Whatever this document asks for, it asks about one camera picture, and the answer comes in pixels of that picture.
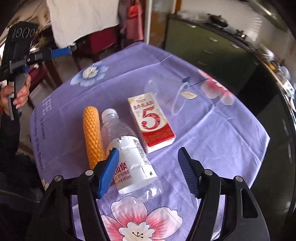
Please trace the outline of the person's left hand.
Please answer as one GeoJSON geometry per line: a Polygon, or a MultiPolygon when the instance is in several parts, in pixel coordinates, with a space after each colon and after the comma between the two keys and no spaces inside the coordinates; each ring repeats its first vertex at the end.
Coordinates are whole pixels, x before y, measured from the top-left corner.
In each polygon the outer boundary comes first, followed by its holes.
{"type": "MultiPolygon", "coordinates": [[[[16,94],[16,99],[13,101],[13,105],[16,107],[16,109],[20,109],[25,106],[25,104],[28,101],[29,97],[29,88],[31,85],[31,77],[30,75],[27,75],[27,78],[25,80],[25,83],[22,87],[22,89],[16,94]]],[[[9,108],[9,100],[8,97],[13,93],[14,88],[10,85],[6,85],[1,90],[1,101],[3,105],[3,111],[10,116],[10,108],[9,108]]]]}

